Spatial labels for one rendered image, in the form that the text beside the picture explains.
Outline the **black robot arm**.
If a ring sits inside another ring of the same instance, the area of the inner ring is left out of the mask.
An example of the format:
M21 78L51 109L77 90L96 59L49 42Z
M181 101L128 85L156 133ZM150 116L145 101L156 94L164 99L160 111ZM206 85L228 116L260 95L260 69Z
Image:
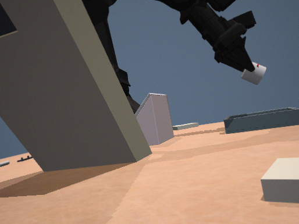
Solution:
M140 104L135 102L129 94L129 87L127 72L119 69L116 60L115 50L113 47L112 37L108 25L109 7L117 0L81 0L90 16L93 26L99 36L99 39L104 47L104 50L111 62L111 65L118 77L122 89L128 99L128 102L134 112L137 112ZM203 25L213 16L217 15L215 11L224 11L235 0L157 0L170 6L172 9L180 12L181 25L188 20L200 32ZM209 3L209 6L207 3ZM256 21L252 11L245 12L230 20L224 17L223 23L229 29L235 23L242 23L245 28L250 29L255 26Z

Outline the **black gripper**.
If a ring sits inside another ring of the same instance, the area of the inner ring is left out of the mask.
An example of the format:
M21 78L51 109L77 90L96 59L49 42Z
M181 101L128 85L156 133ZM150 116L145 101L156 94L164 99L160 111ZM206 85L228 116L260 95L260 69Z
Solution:
M215 15L200 30L202 38L207 40L215 52L214 59L217 63L223 63L238 71L243 72L246 69L253 72L255 67L245 49L246 36L240 37L247 29L242 23L235 23L227 29L223 20L223 16Z

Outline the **white cylinder with two slots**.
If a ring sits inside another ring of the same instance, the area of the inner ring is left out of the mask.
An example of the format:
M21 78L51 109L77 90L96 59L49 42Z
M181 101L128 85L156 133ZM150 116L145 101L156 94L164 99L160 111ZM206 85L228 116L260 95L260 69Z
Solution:
M252 62L254 67L255 67L255 70L253 72L250 72L246 69L244 69L244 71L242 72L241 74L241 79L243 80L247 80L253 84L256 84L258 85L259 82L262 80L264 74L265 74L265 71L266 71L266 67L263 67L259 64L256 64L254 62Z

